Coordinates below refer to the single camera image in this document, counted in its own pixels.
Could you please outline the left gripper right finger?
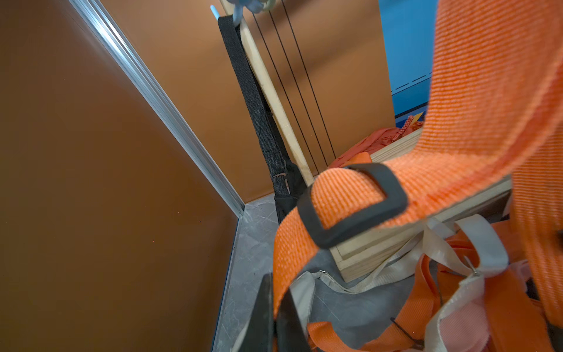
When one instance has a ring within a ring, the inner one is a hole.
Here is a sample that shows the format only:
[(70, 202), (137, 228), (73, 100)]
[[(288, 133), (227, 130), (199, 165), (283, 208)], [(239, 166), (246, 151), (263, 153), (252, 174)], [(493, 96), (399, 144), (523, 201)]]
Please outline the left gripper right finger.
[(284, 295), (276, 321), (277, 350), (279, 352), (311, 352), (303, 332), (299, 314), (288, 290)]

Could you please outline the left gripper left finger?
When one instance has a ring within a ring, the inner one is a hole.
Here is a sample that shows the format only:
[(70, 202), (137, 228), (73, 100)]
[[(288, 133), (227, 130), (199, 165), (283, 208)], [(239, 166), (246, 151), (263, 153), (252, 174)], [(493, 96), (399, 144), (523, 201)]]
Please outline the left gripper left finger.
[(275, 325), (273, 286), (273, 274), (265, 274), (239, 351), (271, 352), (273, 350)]

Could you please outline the black strap bag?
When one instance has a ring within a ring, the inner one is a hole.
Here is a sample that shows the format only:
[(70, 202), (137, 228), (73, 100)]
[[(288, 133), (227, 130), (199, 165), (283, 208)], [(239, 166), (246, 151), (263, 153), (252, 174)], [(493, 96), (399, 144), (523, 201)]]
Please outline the black strap bag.
[(251, 69), (240, 29), (234, 26), (232, 16), (220, 17), (218, 27), (268, 167), (277, 219), (281, 222), (296, 207), (306, 183), (298, 166), (290, 159), (274, 115)]

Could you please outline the beige crescent bag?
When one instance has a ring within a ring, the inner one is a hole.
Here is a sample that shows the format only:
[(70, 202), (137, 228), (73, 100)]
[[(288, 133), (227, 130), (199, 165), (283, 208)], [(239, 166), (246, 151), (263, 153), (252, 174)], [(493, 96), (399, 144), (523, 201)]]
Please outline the beige crescent bag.
[[(525, 299), (517, 272), (520, 245), (507, 221), (487, 223), (474, 215), (457, 222), (457, 232), (430, 220), (412, 249), (374, 272), (360, 291), (414, 277), (397, 318), (365, 351), (516, 351), (514, 306)], [(235, 351), (346, 351), (328, 322), (312, 323), (317, 274), (291, 284), (277, 318), (255, 310), (235, 342)]]

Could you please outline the pink bag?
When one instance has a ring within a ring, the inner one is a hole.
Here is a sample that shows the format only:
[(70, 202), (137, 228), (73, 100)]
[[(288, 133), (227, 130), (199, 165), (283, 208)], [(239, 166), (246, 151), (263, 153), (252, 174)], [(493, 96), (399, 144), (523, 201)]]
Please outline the pink bag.
[(447, 303), (426, 326), (427, 351), (536, 351), (532, 337), (541, 333), (539, 312), (526, 295), (531, 278), (528, 262), (516, 262), (498, 275), (486, 278), (479, 271), (459, 283)]

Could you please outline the dark orange waist bag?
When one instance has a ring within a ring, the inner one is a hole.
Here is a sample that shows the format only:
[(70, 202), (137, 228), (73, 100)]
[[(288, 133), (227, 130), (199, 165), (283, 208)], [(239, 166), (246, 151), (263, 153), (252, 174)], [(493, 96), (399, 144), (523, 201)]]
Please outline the dark orange waist bag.
[(513, 180), (513, 215), (551, 324), (562, 325), (562, 3), (440, 1), (416, 147), (386, 163), (423, 220)]

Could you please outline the light blue hook leftmost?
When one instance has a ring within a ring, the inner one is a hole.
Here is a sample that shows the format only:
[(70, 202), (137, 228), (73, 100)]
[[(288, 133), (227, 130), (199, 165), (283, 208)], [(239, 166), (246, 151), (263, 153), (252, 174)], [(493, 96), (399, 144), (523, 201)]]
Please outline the light blue hook leftmost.
[(276, 2), (276, 0), (221, 0), (220, 5), (228, 16), (233, 17), (233, 25), (237, 27), (243, 20), (244, 10), (252, 14), (268, 12), (274, 8)]

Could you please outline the wooden clothes rack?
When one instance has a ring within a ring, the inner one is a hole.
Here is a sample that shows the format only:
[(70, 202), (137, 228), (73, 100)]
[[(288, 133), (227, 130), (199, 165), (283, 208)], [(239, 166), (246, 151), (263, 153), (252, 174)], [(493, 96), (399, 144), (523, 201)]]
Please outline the wooden clothes rack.
[(318, 177), (277, 231), (275, 294), (319, 250), (378, 226), (425, 219), (510, 172), (516, 124), (508, 119), (515, 90), (509, 65), (520, 9), (519, 1), (438, 4), (430, 106), (416, 147)]

